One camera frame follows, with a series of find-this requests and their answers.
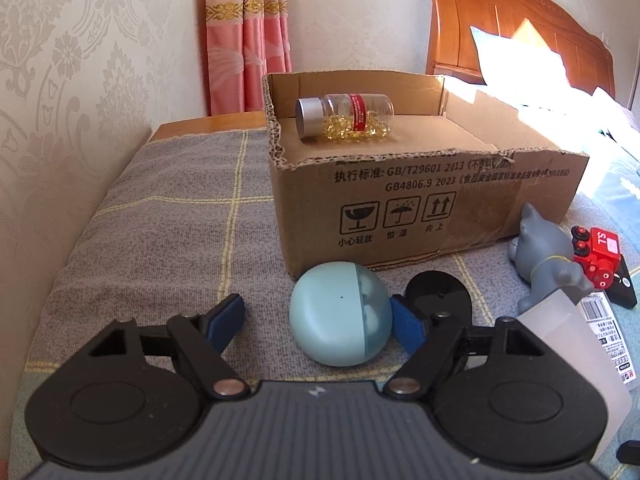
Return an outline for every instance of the gray toy dog figurine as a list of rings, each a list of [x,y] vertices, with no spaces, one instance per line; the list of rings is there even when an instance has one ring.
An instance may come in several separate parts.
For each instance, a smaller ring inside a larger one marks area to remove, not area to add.
[[[580,264],[574,262],[571,239],[529,203],[522,207],[520,237],[511,241],[509,257],[519,275],[531,284],[531,293],[518,302],[521,314],[558,288],[574,304],[594,291]]]

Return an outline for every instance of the gray plaid blanket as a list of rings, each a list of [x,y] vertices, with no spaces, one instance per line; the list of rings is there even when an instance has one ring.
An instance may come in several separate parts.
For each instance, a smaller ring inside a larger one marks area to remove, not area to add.
[[[575,223],[609,225],[581,196],[566,220]],[[637,253],[626,257],[630,268],[640,265]],[[414,274],[428,269],[465,283],[480,325],[515,315],[516,301],[527,290],[508,261],[505,243],[383,270],[380,277],[390,294],[402,293]],[[162,324],[183,311],[205,312],[238,292],[248,319],[224,357],[250,383],[260,378],[384,381],[404,362],[393,339],[358,367],[329,368],[306,357],[289,329],[293,285],[280,254],[264,130],[185,136],[142,147],[86,226],[42,311],[15,407],[10,478],[21,478],[39,462],[24,426],[28,397],[115,317]],[[615,444],[598,465],[623,478],[630,472],[615,460]]]

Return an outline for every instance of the light blue egg-shaped case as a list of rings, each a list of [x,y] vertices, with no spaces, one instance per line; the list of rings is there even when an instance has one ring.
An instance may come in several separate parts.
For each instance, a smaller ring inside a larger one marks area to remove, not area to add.
[[[289,321],[309,357],[325,365],[353,366],[382,350],[392,313],[385,285],[373,272],[351,262],[331,262],[300,277]]]

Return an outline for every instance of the barcode label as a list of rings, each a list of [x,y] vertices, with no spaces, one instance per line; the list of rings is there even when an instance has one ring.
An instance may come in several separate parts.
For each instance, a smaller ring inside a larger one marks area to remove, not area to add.
[[[584,312],[584,317],[587,321],[593,321],[595,319],[602,319],[606,317],[607,311],[599,296],[587,296],[580,304]]]
[[[580,301],[584,315],[591,331],[600,341],[602,348],[609,355],[613,365],[626,384],[635,380],[636,370],[631,361],[620,326],[604,292],[594,292]]]

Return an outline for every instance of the wall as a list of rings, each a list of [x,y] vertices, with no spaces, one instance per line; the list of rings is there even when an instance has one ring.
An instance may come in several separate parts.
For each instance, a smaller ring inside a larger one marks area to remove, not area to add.
[[[636,93],[634,94],[634,101],[631,105],[631,111],[634,113],[636,123],[640,124],[640,84],[636,85]]]
[[[616,99],[627,106],[640,42],[640,0],[553,0],[591,34],[609,38]],[[431,0],[289,0],[294,70],[424,72]]]
[[[204,0],[0,0],[0,461],[56,271],[152,131],[207,114],[199,16]]]

